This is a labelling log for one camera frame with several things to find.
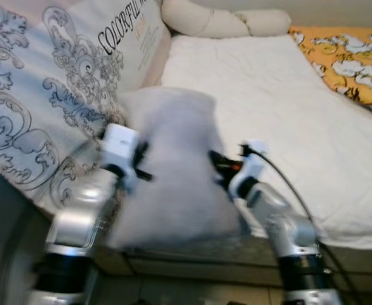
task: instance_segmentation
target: yellow floral blanket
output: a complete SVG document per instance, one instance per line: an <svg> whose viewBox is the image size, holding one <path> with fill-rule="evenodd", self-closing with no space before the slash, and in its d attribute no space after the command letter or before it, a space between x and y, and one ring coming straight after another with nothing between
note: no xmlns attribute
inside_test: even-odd
<svg viewBox="0 0 372 305"><path fill-rule="evenodd" d="M290 34L332 90L372 109L372 28L292 27Z"/></svg>

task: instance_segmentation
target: fluffy pillow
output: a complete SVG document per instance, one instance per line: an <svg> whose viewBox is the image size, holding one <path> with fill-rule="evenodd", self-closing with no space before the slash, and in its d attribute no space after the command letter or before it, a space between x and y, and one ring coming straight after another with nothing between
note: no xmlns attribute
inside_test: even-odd
<svg viewBox="0 0 372 305"><path fill-rule="evenodd" d="M208 151L222 151L214 100L202 93L147 88L120 96L131 126L149 143L140 180L107 238L124 250L159 247L248 232L226 192L215 183Z"/></svg>
<svg viewBox="0 0 372 305"><path fill-rule="evenodd" d="M197 37L275 36L286 34L291 24L289 15L281 10L233 13L205 8L188 0L164 0L161 10L168 26Z"/></svg>

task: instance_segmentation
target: silver robot arm segment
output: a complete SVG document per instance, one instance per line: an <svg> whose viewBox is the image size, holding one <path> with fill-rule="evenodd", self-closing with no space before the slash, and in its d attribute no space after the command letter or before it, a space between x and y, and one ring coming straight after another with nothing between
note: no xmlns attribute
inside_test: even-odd
<svg viewBox="0 0 372 305"><path fill-rule="evenodd" d="M69 205L54 216L29 305L86 304L94 282L93 252L119 204L117 190L131 191L138 179L134 164L140 159L138 142L134 130L107 127L101 167L78 179Z"/></svg>
<svg viewBox="0 0 372 305"><path fill-rule="evenodd" d="M222 176L222 185L237 200L248 223L256 219L269 237L279 264L285 296L284 305L340 305L331 288L331 271L324 266L311 221L295 212L289 202L269 184L258 180L266 146L254 140L242 146L242 161L229 160L211 151L210 158Z"/></svg>

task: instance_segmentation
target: white mattress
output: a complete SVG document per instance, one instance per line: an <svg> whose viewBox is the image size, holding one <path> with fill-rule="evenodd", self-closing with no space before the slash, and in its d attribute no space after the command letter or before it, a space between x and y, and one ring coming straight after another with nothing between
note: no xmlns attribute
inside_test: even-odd
<svg viewBox="0 0 372 305"><path fill-rule="evenodd" d="M324 242L372 249L372 113L331 91L290 36L173 38L162 85L217 99L227 153L257 138L304 197ZM270 182L303 213L282 180ZM254 234L264 232L253 224Z"/></svg>

